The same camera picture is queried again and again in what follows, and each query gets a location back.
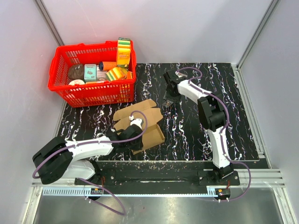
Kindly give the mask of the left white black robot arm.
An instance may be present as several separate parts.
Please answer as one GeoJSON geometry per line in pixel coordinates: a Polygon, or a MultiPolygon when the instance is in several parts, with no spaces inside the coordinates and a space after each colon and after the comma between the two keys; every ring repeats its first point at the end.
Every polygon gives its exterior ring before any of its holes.
{"type": "Polygon", "coordinates": [[[142,147],[144,131],[139,125],[132,124],[126,129],[111,132],[108,136],[82,141],[65,141],[63,137],[55,137],[43,146],[32,157],[36,167],[32,177],[40,179],[42,184],[51,184],[67,173],[73,171],[75,177],[81,173],[71,168],[71,165],[82,159],[94,156],[106,156],[116,150],[129,147],[142,147]]]}

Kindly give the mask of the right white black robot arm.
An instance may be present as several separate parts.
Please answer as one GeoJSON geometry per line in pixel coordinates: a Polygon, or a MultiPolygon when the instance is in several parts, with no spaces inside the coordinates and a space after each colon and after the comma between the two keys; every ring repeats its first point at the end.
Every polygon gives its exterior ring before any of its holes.
{"type": "Polygon", "coordinates": [[[165,107],[180,102],[182,96],[197,104],[199,122],[206,129],[212,147],[214,168],[209,176],[216,184],[223,185],[229,180],[234,168],[229,157],[226,138],[229,114],[221,100],[222,94],[197,86],[192,82],[194,77],[188,79],[179,71],[167,71],[163,77],[167,83],[164,94],[165,107]]]}

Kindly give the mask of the small clear packet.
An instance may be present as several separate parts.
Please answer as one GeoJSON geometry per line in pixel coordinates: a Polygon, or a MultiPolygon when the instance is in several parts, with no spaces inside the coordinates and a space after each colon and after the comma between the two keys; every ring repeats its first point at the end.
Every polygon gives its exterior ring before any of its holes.
{"type": "Polygon", "coordinates": [[[164,103],[164,107],[165,107],[165,108],[168,108],[168,107],[170,107],[171,105],[173,105],[173,102],[172,102],[172,101],[169,101],[169,100],[166,100],[165,103],[164,103]]]}

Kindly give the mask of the brown cardboard box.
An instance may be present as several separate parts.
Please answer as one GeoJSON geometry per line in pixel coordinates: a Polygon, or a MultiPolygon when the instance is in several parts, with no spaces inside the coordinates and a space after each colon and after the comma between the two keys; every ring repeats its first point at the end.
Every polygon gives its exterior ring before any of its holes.
{"type": "Polygon", "coordinates": [[[114,128],[121,130],[121,137],[131,139],[140,136],[131,142],[125,142],[125,147],[133,154],[140,153],[164,142],[164,134],[158,125],[163,118],[160,108],[152,99],[127,106],[114,113],[114,128]]]}

